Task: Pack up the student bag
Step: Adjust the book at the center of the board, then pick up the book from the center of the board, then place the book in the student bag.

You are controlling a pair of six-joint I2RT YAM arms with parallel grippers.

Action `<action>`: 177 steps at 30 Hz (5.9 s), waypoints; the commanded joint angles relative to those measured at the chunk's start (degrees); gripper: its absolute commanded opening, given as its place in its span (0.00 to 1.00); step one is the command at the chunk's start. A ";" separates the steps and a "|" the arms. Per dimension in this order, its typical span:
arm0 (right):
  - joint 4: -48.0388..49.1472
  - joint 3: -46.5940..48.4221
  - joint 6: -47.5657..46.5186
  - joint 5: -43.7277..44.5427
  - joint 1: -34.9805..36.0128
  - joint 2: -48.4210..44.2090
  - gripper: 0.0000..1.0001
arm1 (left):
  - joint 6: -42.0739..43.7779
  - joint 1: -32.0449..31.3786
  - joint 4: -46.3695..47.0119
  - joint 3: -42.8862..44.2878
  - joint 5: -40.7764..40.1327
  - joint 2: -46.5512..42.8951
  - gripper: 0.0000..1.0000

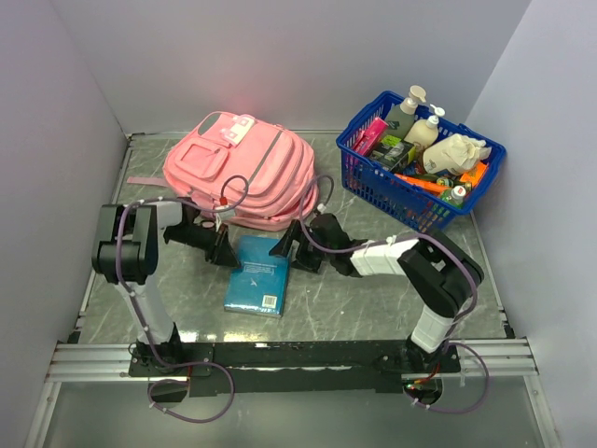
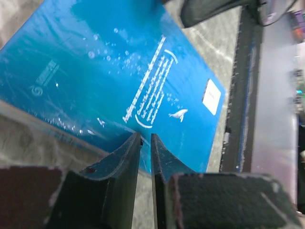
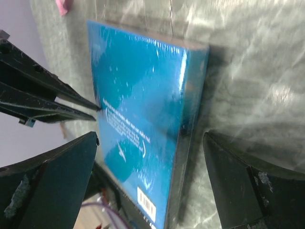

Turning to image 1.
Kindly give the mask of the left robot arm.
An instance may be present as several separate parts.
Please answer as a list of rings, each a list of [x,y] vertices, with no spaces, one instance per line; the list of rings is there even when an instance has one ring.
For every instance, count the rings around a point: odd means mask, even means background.
[[[211,219],[197,222],[200,214],[201,209],[188,198],[107,204],[100,210],[92,268],[127,304],[137,331],[132,358],[165,375],[182,369],[209,371],[215,363],[209,350],[194,354],[182,343],[165,309],[155,277],[159,239],[197,248],[216,266],[240,266],[228,226]]]

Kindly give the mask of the pink school backpack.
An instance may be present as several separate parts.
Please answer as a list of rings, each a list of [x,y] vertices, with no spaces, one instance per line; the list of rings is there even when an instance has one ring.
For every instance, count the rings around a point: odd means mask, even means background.
[[[314,151],[296,133],[250,115],[213,112],[173,146],[163,177],[130,177],[137,185],[170,188],[212,210],[239,202],[229,223],[281,231],[317,204]]]

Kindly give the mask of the teal hardcover book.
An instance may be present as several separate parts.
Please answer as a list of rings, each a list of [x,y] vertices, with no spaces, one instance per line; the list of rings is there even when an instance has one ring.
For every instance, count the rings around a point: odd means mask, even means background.
[[[224,299],[227,312],[281,317],[290,270],[290,255],[270,256],[273,238],[244,235],[237,246],[241,267],[231,272]]]

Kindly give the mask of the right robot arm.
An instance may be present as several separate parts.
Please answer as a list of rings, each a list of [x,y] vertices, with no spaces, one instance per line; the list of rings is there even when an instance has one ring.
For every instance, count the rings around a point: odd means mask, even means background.
[[[335,215],[317,215],[310,225],[295,219],[270,250],[286,257],[297,244],[292,266],[316,273],[323,260],[348,277],[400,275],[423,300],[422,313],[405,342],[416,371],[429,371],[447,349],[456,324],[475,307],[484,280],[481,267],[441,231],[392,235],[383,241],[354,239]]]

